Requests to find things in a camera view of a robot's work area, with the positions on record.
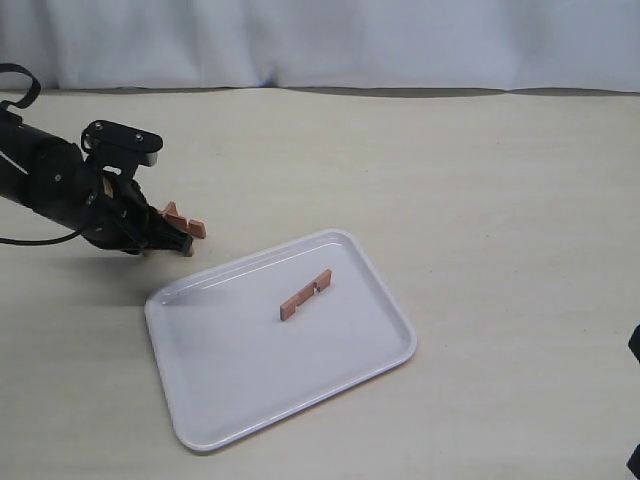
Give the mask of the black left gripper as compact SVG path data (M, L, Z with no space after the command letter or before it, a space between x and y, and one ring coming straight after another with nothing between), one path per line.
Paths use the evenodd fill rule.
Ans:
M187 218L161 214L126 173L75 174L74 202L74 232L97 248L138 255L193 245Z

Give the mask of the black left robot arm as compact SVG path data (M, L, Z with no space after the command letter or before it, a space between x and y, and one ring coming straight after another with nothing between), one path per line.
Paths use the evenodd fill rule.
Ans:
M160 136L106 120L90 123L79 143L1 114L1 195L70 229L103 250L184 256L193 238L151 206L134 176L151 167Z

